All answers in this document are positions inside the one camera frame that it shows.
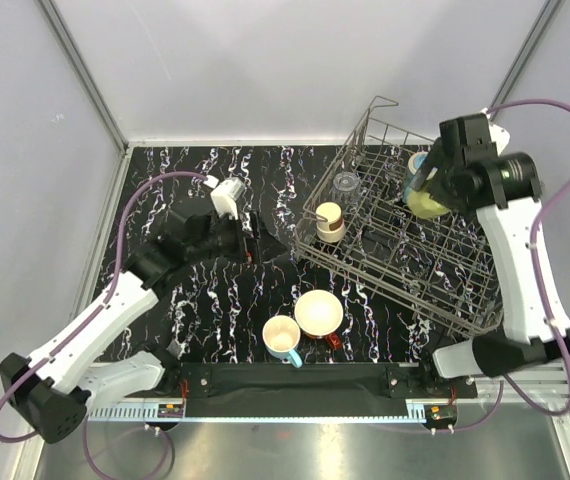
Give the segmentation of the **blue butterfly mug orange inside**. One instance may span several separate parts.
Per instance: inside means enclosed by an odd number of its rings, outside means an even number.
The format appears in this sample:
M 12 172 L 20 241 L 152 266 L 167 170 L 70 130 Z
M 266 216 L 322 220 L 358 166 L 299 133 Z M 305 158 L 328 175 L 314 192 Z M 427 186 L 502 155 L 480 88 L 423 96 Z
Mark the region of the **blue butterfly mug orange inside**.
M 407 162 L 406 173 L 404 178 L 404 191 L 403 191 L 403 201 L 407 202 L 408 195 L 410 193 L 410 184 L 416 175 L 417 171 L 421 167 L 424 160 L 427 158 L 427 152 L 416 152 L 414 153 Z

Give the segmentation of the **yellow-green mug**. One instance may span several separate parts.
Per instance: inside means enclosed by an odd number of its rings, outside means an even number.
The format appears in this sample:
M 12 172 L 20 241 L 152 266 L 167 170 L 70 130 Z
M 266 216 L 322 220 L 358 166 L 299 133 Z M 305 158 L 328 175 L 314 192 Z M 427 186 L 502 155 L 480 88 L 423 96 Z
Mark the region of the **yellow-green mug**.
M 430 220 L 446 215 L 450 210 L 435 201 L 428 192 L 406 189 L 405 203 L 411 213 L 419 219 Z

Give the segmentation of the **beige cup with brown band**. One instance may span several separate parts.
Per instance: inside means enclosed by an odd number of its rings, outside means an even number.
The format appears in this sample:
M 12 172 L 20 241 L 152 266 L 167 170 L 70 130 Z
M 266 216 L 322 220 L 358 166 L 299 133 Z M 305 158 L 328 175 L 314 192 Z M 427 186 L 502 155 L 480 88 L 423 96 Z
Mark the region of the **beige cup with brown band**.
M 338 243 L 346 231 L 341 207 L 334 202 L 324 202 L 316 208 L 315 214 L 317 236 L 326 243 Z

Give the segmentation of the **red mug white inside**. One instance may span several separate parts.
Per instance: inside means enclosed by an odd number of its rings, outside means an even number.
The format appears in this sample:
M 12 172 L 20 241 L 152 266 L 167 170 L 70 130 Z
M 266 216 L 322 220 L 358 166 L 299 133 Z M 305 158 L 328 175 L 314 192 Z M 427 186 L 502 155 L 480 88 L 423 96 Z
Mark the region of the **red mug white inside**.
M 332 350 L 342 347 L 338 335 L 344 318 L 339 299 L 329 291 L 311 290 L 297 300 L 294 319 L 302 332 L 312 339 L 325 340 Z

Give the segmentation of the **light blue mug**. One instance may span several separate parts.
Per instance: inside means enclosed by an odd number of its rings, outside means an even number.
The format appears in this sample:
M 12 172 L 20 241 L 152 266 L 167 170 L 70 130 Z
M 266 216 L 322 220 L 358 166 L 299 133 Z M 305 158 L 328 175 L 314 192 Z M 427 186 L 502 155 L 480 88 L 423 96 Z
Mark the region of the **light blue mug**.
M 263 326 L 262 339 L 274 358 L 286 361 L 295 368 L 303 366 L 297 351 L 301 329 L 294 319 L 284 315 L 270 318 Z

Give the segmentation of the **clear drinking glass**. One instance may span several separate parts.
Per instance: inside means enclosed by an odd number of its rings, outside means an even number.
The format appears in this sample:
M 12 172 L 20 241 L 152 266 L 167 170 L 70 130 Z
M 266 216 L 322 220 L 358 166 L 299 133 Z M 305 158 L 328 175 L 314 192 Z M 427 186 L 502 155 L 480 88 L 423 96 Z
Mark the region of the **clear drinking glass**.
M 332 201 L 348 209 L 358 201 L 361 193 L 360 177 L 349 171 L 337 173 L 332 180 Z

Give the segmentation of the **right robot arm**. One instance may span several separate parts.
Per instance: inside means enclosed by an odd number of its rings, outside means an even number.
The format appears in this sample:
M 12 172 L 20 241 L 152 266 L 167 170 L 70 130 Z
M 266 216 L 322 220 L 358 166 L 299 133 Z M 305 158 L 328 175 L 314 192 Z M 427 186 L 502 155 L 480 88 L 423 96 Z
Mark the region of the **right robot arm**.
M 508 133 L 483 113 L 445 120 L 439 129 L 410 183 L 407 204 L 419 218 L 438 214 L 427 200 L 476 216 L 493 255 L 503 321 L 496 332 L 433 352 L 432 363 L 417 375 L 430 397 L 445 394 L 456 377 L 502 376 L 570 354 L 570 319 L 536 220 L 543 204 L 534 160 L 504 153 Z

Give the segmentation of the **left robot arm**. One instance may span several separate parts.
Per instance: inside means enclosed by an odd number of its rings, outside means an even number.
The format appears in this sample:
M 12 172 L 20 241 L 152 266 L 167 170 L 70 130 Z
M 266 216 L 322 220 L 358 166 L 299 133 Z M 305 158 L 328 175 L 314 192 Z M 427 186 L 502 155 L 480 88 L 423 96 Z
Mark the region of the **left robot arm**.
M 112 282 L 58 335 L 23 357 L 11 353 L 0 363 L 2 401 L 48 444 L 69 436 L 93 410 L 130 394 L 174 394 L 181 363 L 151 342 L 133 356 L 97 369 L 96 357 L 131 323 L 152 310 L 193 265 L 223 258 L 236 264 L 268 263 L 287 248 L 267 229 L 258 212 L 250 228 L 230 214 L 210 210 L 171 213 L 116 269 Z

